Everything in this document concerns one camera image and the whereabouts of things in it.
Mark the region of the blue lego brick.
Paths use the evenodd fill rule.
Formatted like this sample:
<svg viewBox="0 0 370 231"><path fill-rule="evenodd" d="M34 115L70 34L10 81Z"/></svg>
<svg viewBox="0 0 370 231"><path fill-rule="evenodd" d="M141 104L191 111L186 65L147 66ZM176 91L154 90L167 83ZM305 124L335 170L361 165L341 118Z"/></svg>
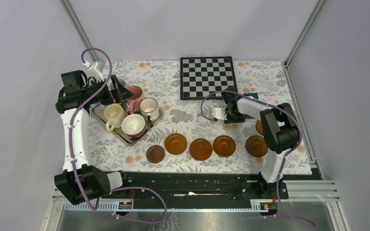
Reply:
<svg viewBox="0 0 370 231"><path fill-rule="evenodd" d="M257 100L259 99L259 96L258 96L258 94L256 92L251 92L248 95L251 96L251 97L253 97L253 98L255 98L255 99L257 99Z"/></svg>

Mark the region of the lavender ceramic mug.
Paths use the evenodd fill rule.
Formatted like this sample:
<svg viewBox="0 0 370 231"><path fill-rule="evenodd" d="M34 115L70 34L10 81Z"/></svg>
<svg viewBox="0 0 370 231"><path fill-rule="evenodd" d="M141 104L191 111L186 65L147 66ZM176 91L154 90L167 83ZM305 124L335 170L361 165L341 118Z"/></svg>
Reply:
<svg viewBox="0 0 370 231"><path fill-rule="evenodd" d="M127 88L127 84L126 84L126 82L124 80L119 80L119 84L122 87ZM108 85L108 88L110 90L114 90L114 89L118 89L119 88L117 82L116 81L113 82L113 80L109 80L109 82L107 83L107 85Z"/></svg>

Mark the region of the metal serving tray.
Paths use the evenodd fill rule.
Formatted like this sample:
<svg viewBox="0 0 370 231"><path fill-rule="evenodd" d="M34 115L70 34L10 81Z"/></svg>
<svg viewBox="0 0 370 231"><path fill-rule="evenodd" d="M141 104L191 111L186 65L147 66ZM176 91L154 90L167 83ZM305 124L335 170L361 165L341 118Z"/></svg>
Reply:
<svg viewBox="0 0 370 231"><path fill-rule="evenodd" d="M125 134L121 128L115 128L111 134L115 135L123 144L132 146L136 144L139 140L142 139L144 135L146 135L163 117L164 117L164 112L161 107L159 107L159 117L157 120L148 123L145 123L145 131L144 133L139 137L139 138L132 138ZM98 121L100 121L103 125L106 124L107 119L104 116L104 110L102 109L102 105L100 103L93 104L90 107L89 114L96 118Z"/></svg>

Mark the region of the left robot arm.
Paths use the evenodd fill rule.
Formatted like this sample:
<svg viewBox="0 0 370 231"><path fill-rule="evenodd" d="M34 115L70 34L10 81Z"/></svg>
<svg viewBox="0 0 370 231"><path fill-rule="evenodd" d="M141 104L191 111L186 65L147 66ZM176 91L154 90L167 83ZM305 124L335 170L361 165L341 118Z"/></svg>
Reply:
<svg viewBox="0 0 370 231"><path fill-rule="evenodd" d="M65 136L62 173L54 177L56 188L73 205L98 200L112 192L119 198L130 193L130 185L120 172L106 173L93 166L89 155L88 124L91 105L114 103L103 83L88 78L82 70L61 75L63 87L55 108L60 114Z"/></svg>

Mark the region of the brown wooden coaster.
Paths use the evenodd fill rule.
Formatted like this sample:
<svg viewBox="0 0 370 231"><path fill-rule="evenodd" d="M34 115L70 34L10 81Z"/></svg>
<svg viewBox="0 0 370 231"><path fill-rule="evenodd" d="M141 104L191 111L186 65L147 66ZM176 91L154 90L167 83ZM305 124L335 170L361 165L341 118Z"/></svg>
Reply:
<svg viewBox="0 0 370 231"><path fill-rule="evenodd" d="M218 136L213 141L213 151L220 157L230 157L236 151L236 143L229 136Z"/></svg>
<svg viewBox="0 0 370 231"><path fill-rule="evenodd" d="M190 155L198 161L205 161L210 158L213 148L206 139L196 139L191 142L189 147Z"/></svg>
<svg viewBox="0 0 370 231"><path fill-rule="evenodd" d="M256 121L255 128L260 135L264 135L263 126L260 120Z"/></svg>
<svg viewBox="0 0 370 231"><path fill-rule="evenodd" d="M165 140L165 149L173 155L182 154L187 148L187 139L184 135L173 133Z"/></svg>
<svg viewBox="0 0 370 231"><path fill-rule="evenodd" d="M247 152L257 158L264 157L268 153L268 147L261 136L250 136L245 143Z"/></svg>

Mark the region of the dark walnut coaster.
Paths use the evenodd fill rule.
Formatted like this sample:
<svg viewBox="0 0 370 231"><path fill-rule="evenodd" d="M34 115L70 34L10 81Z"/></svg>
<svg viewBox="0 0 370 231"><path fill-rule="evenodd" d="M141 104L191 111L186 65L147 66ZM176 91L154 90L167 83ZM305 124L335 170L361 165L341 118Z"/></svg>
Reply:
<svg viewBox="0 0 370 231"><path fill-rule="evenodd" d="M153 145L148 148L146 158L150 163L157 164L165 157L165 149L160 145Z"/></svg>

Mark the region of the black white chessboard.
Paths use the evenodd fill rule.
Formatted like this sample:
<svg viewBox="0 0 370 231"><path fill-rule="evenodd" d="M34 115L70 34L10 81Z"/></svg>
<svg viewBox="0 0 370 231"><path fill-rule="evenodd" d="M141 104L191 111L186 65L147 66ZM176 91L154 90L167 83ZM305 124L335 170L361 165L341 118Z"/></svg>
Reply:
<svg viewBox="0 0 370 231"><path fill-rule="evenodd" d="M202 100L220 90L238 90L231 56L180 59L181 100Z"/></svg>

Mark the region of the white black-rimmed enamel mug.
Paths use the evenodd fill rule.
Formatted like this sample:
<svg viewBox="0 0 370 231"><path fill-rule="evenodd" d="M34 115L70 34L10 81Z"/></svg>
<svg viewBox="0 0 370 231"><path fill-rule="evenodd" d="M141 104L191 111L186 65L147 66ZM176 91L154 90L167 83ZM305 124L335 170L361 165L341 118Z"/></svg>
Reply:
<svg viewBox="0 0 370 231"><path fill-rule="evenodd" d="M140 102L140 114L146 122L152 124L159 116L159 105L154 98L145 98Z"/></svg>

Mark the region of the cream yellow mug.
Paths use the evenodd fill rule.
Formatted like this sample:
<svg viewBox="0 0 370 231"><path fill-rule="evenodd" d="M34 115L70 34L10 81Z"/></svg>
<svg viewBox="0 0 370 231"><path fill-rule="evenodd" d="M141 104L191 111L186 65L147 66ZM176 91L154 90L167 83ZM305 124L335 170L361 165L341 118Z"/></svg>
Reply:
<svg viewBox="0 0 370 231"><path fill-rule="evenodd" d="M126 117L126 111L117 103L108 105L104 110L106 118L105 128L108 132L112 132L115 128L121 128L122 121Z"/></svg>

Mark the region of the white red bowl cup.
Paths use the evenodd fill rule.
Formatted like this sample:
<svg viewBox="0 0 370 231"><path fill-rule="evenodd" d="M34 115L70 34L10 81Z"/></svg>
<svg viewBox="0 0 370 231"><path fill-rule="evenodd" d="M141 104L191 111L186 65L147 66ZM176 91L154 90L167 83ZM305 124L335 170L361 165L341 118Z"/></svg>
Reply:
<svg viewBox="0 0 370 231"><path fill-rule="evenodd" d="M139 114L126 116L121 124L122 131L132 138L139 138L145 132L145 120Z"/></svg>

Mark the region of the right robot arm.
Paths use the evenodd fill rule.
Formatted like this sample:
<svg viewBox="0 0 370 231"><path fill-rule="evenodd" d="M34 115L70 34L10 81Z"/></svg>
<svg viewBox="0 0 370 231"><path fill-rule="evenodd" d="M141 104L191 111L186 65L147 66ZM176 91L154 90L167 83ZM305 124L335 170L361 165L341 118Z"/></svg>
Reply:
<svg viewBox="0 0 370 231"><path fill-rule="evenodd" d="M285 157L300 145L302 132L288 103L278 106L262 102L254 97L231 90L219 92L226 108L214 108L213 118L229 123L242 123L246 116L259 119L262 123L264 143L270 149L257 185L257 192L269 198L276 192L275 183L282 178Z"/></svg>

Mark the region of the floral tablecloth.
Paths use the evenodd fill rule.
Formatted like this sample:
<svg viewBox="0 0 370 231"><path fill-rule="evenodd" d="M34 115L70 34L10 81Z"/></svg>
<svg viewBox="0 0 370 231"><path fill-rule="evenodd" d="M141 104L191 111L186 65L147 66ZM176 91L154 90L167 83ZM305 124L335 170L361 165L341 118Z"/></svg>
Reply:
<svg viewBox="0 0 370 231"><path fill-rule="evenodd" d="M89 121L89 151L92 163L103 171L192 172L192 173L259 173L267 159L251 156L245 148L246 140L259 135L256 120L224 124L212 122L200 114L200 100L180 100L180 61L112 61L113 74L129 86L142 88L145 97L157 100L163 110L162 120L151 128L136 144L128 146L96 118ZM260 101L277 105L290 103L291 94L281 61L234 61L237 89L240 93L258 93ZM179 155L166 151L164 159L152 164L146 152L153 145L164 146L166 138L179 133L186 137L187 150ZM195 160L189 144L199 138L211 144L216 137L227 135L237 147L230 157L215 152L205 161ZM286 160L283 174L310 175L311 167L304 142Z"/></svg>

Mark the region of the pink enamel mug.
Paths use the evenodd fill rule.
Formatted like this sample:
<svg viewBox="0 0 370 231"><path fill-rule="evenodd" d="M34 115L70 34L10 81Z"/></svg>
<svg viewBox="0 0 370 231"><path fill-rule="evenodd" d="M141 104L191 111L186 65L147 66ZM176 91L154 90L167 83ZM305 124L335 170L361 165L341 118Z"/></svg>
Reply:
<svg viewBox="0 0 370 231"><path fill-rule="evenodd" d="M140 103L143 100L143 90L139 86L131 86L128 88L133 96L128 99L128 108L131 113L140 111Z"/></svg>

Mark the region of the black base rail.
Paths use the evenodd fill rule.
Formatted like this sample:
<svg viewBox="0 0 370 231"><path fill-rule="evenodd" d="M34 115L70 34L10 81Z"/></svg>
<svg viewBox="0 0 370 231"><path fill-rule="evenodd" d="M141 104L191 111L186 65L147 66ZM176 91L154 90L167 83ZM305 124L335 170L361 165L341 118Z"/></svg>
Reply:
<svg viewBox="0 0 370 231"><path fill-rule="evenodd" d="M245 209L251 200L275 203L287 199L286 184L266 184L258 174L123 172L124 190L105 199L129 199L135 209L160 209L158 193L168 209Z"/></svg>

